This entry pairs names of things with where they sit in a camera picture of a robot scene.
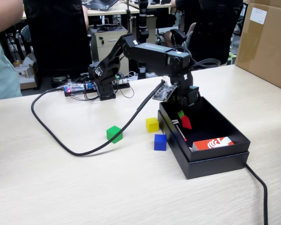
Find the box lid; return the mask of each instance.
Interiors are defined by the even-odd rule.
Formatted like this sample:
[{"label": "box lid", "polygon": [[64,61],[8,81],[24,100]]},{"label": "box lid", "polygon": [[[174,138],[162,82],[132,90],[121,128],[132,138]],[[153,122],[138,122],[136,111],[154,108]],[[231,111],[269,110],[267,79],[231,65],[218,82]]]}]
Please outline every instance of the box lid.
[{"label": "box lid", "polygon": [[281,8],[281,0],[247,0],[249,4],[255,3],[260,5],[266,5],[266,6],[273,6]]}]

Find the robotic arm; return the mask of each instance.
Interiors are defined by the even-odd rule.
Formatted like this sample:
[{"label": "robotic arm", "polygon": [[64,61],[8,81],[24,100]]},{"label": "robotic arm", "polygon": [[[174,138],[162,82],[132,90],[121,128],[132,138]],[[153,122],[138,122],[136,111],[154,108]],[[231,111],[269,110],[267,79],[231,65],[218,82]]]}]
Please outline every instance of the robotic arm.
[{"label": "robotic arm", "polygon": [[188,106],[200,98],[198,87],[193,87],[190,71],[192,61],[189,53],[149,43],[138,44],[132,34],[127,34],[121,36],[110,54],[97,67],[92,65],[89,67],[90,80],[97,84],[101,100],[115,98],[112,81],[119,72],[122,53],[128,59],[166,68],[171,84],[176,86],[172,94],[173,101]]}]

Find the desk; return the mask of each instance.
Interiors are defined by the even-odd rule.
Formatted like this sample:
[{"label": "desk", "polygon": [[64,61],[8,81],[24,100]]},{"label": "desk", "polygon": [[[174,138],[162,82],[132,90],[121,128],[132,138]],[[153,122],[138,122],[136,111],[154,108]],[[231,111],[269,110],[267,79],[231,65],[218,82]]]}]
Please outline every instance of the desk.
[{"label": "desk", "polygon": [[[139,9],[139,5],[138,4],[135,4],[134,2],[129,2],[129,5],[130,6],[133,6],[137,9]],[[161,4],[156,4],[156,5],[148,5],[148,9],[153,9],[153,8],[168,8],[168,13],[170,14],[170,9],[172,7],[172,3],[168,3],[168,4],[164,4],[164,5],[161,5]]]},{"label": "desk", "polygon": [[[98,10],[88,10],[88,16],[95,16],[95,15],[122,15],[126,14],[127,5],[123,2],[118,2],[114,6],[112,6],[107,11],[98,11]],[[131,14],[138,14],[139,10],[134,7],[129,7]],[[23,20],[26,20],[27,16],[23,13]]]},{"label": "desk", "polygon": [[[281,89],[234,65],[193,75],[201,95],[251,140],[248,164],[267,184],[269,224],[281,224]],[[91,150],[159,81],[131,82],[131,99],[120,91],[103,102],[50,93],[35,110],[70,149]],[[186,180],[169,148],[153,150],[145,118],[157,116],[159,102],[149,101],[123,140],[79,158],[34,118],[35,97],[0,101],[0,225],[263,224],[263,189],[248,170]]]}]

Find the green cube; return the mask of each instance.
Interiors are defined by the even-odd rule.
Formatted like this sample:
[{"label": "green cube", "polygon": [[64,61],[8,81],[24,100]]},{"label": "green cube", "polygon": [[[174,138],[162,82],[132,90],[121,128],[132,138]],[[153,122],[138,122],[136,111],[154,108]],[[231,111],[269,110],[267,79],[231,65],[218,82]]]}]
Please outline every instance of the green cube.
[{"label": "green cube", "polygon": [[183,110],[181,110],[181,111],[178,112],[178,116],[180,117],[180,119],[182,118],[182,116],[184,116]]},{"label": "green cube", "polygon": [[[107,139],[110,140],[111,138],[113,138],[121,129],[118,128],[117,126],[113,126],[111,128],[109,128],[107,130]],[[120,140],[122,139],[122,133],[117,137],[115,138],[112,143],[115,144],[117,142],[119,142]]]}]

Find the orange box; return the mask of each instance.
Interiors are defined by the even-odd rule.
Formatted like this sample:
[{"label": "orange box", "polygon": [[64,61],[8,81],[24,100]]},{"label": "orange box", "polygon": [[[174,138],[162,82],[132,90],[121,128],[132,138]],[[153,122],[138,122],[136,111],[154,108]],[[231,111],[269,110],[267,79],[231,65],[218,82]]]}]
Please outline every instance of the orange box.
[{"label": "orange box", "polygon": [[203,151],[233,144],[234,143],[228,137],[213,138],[209,140],[194,142],[192,145],[192,151]]}]

